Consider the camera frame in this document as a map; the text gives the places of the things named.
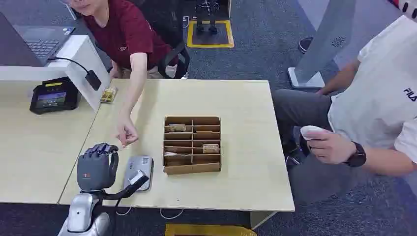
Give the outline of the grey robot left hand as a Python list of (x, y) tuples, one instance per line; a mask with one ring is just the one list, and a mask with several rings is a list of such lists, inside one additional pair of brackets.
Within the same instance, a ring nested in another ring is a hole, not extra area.
[(99, 191), (111, 187), (117, 174), (119, 148), (108, 143), (88, 148), (77, 161), (77, 183), (82, 191)]

